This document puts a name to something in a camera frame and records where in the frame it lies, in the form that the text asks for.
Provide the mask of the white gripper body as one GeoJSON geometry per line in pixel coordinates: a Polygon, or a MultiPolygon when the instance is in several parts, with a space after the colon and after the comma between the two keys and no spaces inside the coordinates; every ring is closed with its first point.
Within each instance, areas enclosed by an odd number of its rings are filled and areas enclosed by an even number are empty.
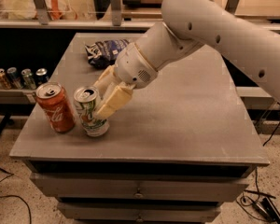
{"type": "Polygon", "coordinates": [[[119,53],[115,72],[121,81],[136,89],[143,89],[158,76],[158,71],[146,61],[135,43],[130,43],[119,53]]]}

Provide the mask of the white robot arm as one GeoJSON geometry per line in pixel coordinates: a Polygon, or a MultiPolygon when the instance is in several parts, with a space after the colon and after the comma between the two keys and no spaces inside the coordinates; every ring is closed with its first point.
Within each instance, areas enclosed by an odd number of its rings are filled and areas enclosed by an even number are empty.
{"type": "Polygon", "coordinates": [[[94,86],[95,116],[107,119],[162,68],[204,45],[218,51],[280,104],[280,35],[234,17],[213,0],[163,0],[162,21],[121,51],[94,86]]]}

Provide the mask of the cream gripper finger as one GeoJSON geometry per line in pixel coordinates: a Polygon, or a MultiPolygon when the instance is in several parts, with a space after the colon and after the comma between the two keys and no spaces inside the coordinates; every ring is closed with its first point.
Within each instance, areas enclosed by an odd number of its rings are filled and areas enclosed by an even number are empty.
{"type": "Polygon", "coordinates": [[[133,97],[134,85],[120,82],[120,84],[110,83],[103,95],[103,99],[95,109],[95,117],[98,119],[108,119],[117,110],[125,106],[133,97]]]}
{"type": "Polygon", "coordinates": [[[93,86],[98,90],[103,100],[119,98],[119,84],[121,79],[115,72],[114,65],[110,65],[95,81],[93,86]]]}

